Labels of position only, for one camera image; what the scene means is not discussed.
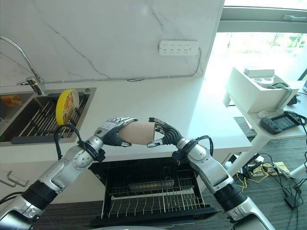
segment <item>white marble wall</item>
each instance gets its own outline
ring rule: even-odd
[[[0,33],[25,50],[45,81],[192,74],[197,56],[166,57],[160,40],[197,40],[203,75],[223,0],[1,0]],[[31,76],[0,41],[0,85]]]

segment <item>dishwasher drawer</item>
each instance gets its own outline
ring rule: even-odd
[[[91,227],[161,226],[194,223],[217,210],[206,204],[188,163],[172,158],[94,163],[89,168],[106,186],[102,214]]]

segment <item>white table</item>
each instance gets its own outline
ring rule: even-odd
[[[305,81],[295,81],[294,84],[302,89]],[[302,95],[299,97],[301,103],[297,103],[294,105],[288,105],[285,107],[285,110],[293,111],[303,116],[307,116],[307,96]],[[228,172],[231,175],[234,175],[239,169],[241,169],[256,153],[258,153],[270,140],[272,139],[283,139],[283,138],[298,138],[306,136],[304,129],[302,126],[297,126],[286,130],[282,133],[273,135],[260,127],[259,122],[260,118],[257,116],[257,113],[247,113],[244,109],[240,106],[240,102],[235,101],[231,95],[226,93],[224,97],[224,104],[226,107],[229,105],[230,100],[236,105],[239,111],[242,113],[244,118],[251,124],[252,128],[256,131],[257,135],[252,140],[252,148],[247,152],[242,152],[240,156],[235,160],[235,162],[228,168]],[[269,112],[269,117],[277,116],[275,112]],[[302,170],[305,168],[304,164],[297,169],[294,177],[297,177],[297,173],[301,173]]]

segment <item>yellow plate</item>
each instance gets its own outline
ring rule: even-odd
[[[73,111],[79,107],[79,95],[76,90],[64,90],[59,96],[56,108],[56,120],[59,125],[69,123]]]

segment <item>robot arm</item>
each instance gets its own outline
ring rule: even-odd
[[[275,230],[255,203],[234,182],[234,179],[217,162],[207,149],[198,144],[197,140],[187,140],[169,124],[149,118],[155,122],[156,131],[164,134],[164,137],[148,143],[148,147],[164,144],[177,146],[178,151],[173,153],[175,160],[187,159],[191,167],[198,172],[209,191],[224,209],[227,218],[234,223],[234,230]]]
[[[62,159],[51,165],[25,192],[0,211],[0,229],[28,230],[39,219],[54,198],[72,184],[94,161],[105,159],[103,144],[131,146],[122,141],[118,131],[137,121],[135,118],[118,117],[104,122],[82,145],[70,148]]]

